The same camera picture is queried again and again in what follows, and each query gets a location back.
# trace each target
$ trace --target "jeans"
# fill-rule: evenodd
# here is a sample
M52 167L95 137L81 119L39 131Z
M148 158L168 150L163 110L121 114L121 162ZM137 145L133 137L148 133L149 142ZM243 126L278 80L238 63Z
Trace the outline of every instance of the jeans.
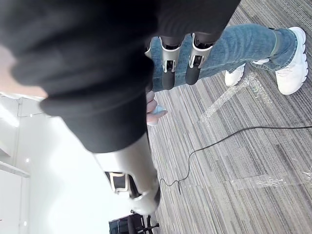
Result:
M192 38L187 35L180 49L175 72L175 86L185 84L185 72L188 65ZM241 24L227 27L215 43L208 59L201 68L199 78L213 76L222 71L234 71L246 62L257 68L277 71L285 68L294 57L297 38L289 29L269 29L258 24ZM269 58L262 65L254 64ZM162 91L161 45L158 38L152 39L152 59L155 64L153 91Z

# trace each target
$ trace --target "black sleeve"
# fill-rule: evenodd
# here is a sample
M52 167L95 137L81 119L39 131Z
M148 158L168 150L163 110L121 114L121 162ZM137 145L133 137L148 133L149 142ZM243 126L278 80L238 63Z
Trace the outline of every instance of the black sleeve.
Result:
M14 77L41 86L43 110L61 116L91 152L122 149L146 132L156 0L0 0L0 42Z

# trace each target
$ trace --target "floor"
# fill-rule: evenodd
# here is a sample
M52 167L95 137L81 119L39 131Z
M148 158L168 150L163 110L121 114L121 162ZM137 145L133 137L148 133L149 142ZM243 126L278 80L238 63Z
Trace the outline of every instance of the floor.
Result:
M300 26L312 48L310 0L243 0L230 24ZM311 53L307 52L312 64ZM189 154L250 126L312 125L312 80L291 96L274 73L246 66L233 88L224 74L157 93L169 111L149 129L159 177L183 178ZM312 233L312 130L249 130L194 154L189 177L162 188L157 234Z

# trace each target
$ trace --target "sneaker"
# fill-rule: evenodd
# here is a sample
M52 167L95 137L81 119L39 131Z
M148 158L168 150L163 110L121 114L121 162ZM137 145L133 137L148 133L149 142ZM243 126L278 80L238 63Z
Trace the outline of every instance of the sneaker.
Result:
M308 74L307 55L304 53L306 49L306 34L299 27L293 27L290 28L290 30L293 31L297 37L298 45L296 53L287 67L275 72L278 89L284 95L297 92L306 80Z
M240 79L242 79L244 75L245 65L246 64L243 64L240 67L237 67L232 73L229 73L228 71L225 72L226 86L232 87L236 85L240 81Z

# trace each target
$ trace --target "cable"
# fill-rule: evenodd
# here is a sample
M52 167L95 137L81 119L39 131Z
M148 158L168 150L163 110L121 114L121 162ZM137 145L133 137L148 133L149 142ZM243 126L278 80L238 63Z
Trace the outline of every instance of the cable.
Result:
M28 116L18 116L18 118L32 117L32 116L42 115L42 114L45 114L45 113L42 112L42 113L29 114Z
M191 152L190 155L189 155L189 159L188 159L189 169L188 169L187 175L186 175L183 179L174 180L171 184L168 184L164 178L161 178L161 179L160 179L160 182L159 182L159 186L161 185L161 182L162 182L162 181L163 181L163 182L165 183L165 185L168 186L168 187L171 187L171 186L173 186L175 183L177 183L179 193L181 194L180 182L186 180L186 179L189 177L190 172L191 172L191 167L190 167L191 156L192 156L193 154L195 154L196 152L198 152L198 151L202 151L202 150L208 149L208 148L210 148L210 147L213 147L214 145L217 145L217 144L219 144L219 143L225 141L226 139L229 139L229 138L233 137L234 135L236 135L236 134L238 134L238 133L241 133L241 132L244 132L244 131L247 131L247 130L251 130L251 129L277 129L277 130L285 129L285 130L300 130L300 129L310 129L310 128L312 128L312 126L305 126L305 127L265 127L265 126L257 126L257 127L243 128L243 129L241 129L241 130L238 130L238 131L236 131L236 132L234 132L234 133L228 135L227 137L221 139L220 141L217 141L217 142L215 142L215 143L213 143L213 144L211 144L211 145L208 145L208 146L206 146L206 147L204 147L204 148L201 148L201 149L198 149L198 150L195 150L195 151Z

